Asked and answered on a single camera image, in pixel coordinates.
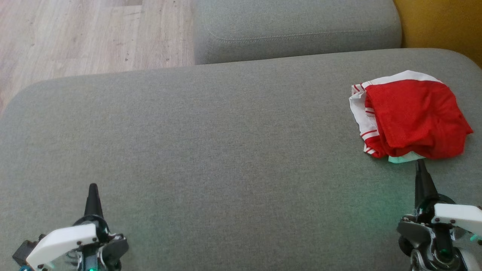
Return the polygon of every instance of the gray fabric upholstery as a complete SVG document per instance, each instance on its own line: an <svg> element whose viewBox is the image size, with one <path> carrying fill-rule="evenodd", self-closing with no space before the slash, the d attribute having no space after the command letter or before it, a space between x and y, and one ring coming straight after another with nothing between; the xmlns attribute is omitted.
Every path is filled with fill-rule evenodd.
<svg viewBox="0 0 482 271"><path fill-rule="evenodd" d="M350 85L404 70L448 84L475 131L427 161L439 192L480 204L482 71L393 49L64 78L0 120L0 254L69 226L99 185L126 270L405 271L395 231L414 164L362 152ZM477 256L480 250L473 250Z"/></svg>
<svg viewBox="0 0 482 271"><path fill-rule="evenodd" d="M399 48L392 0L199 0L196 64Z"/></svg>

